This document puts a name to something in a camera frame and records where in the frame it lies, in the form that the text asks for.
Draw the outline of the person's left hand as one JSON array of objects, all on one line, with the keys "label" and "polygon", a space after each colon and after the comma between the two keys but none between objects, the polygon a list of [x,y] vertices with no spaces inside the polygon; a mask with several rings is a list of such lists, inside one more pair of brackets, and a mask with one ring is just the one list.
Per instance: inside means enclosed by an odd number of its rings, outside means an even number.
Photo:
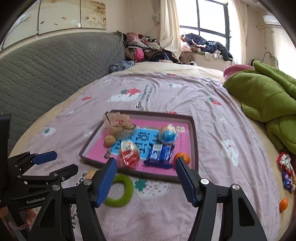
[{"label": "person's left hand", "polygon": [[1,220],[10,232],[32,226],[36,216],[34,209],[19,212],[9,211],[7,206],[1,208]]}]

